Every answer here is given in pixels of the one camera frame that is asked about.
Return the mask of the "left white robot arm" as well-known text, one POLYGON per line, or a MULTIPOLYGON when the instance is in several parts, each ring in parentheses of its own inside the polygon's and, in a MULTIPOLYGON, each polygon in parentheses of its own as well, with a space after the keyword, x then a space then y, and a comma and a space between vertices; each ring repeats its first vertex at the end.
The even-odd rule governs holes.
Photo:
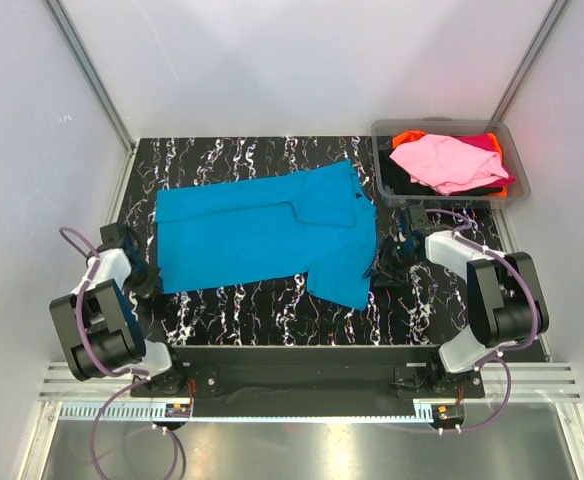
POLYGON ((144 338, 125 296, 163 293, 160 269, 142 256, 142 244, 123 222, 100 228, 93 245, 71 227, 61 237, 85 260, 86 271, 71 293, 50 302, 49 312, 70 372, 79 381, 130 374, 135 396, 178 396, 187 391, 188 372, 163 342, 144 338))

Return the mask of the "blue t shirt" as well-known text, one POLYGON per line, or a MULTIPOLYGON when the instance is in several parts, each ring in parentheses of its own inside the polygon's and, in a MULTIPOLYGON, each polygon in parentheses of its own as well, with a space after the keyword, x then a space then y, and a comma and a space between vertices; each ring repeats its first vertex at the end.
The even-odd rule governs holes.
POLYGON ((168 293, 304 274, 307 291, 363 310, 376 255, 376 209, 352 163, 161 190, 157 264, 168 293))

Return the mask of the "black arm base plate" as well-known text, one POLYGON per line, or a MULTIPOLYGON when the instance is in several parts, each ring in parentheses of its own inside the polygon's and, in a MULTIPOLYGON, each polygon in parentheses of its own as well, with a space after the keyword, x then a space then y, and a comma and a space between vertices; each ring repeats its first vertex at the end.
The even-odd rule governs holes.
POLYGON ((380 389, 401 398, 479 399, 479 373, 447 373, 432 346, 190 346, 172 350, 173 367, 147 386, 140 398, 200 398, 236 391, 380 389))

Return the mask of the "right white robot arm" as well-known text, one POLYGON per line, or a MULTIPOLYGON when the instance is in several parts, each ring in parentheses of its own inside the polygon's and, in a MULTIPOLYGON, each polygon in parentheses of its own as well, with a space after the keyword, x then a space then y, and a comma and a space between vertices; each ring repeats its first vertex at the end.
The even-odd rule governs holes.
POLYGON ((421 205, 401 210, 399 235, 387 236, 367 275, 373 285, 390 287, 410 267, 428 261, 460 277, 466 285, 467 324, 436 347, 422 367, 394 380, 400 394, 458 395, 477 380, 482 366, 507 351, 528 348, 549 327, 549 314, 531 256, 504 253, 466 238, 473 226, 434 225, 421 205))

